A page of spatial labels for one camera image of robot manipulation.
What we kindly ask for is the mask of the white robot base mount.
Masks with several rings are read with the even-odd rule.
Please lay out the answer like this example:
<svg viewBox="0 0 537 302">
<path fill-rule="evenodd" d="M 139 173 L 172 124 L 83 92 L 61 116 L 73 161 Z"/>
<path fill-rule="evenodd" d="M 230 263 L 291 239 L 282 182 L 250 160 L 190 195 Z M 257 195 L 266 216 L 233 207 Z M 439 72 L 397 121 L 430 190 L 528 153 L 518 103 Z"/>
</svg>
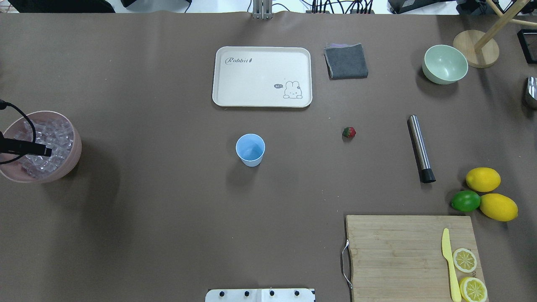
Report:
<svg viewBox="0 0 537 302">
<path fill-rule="evenodd" d="M 213 289 L 205 296 L 206 302 L 315 302 L 314 289 Z"/>
</svg>

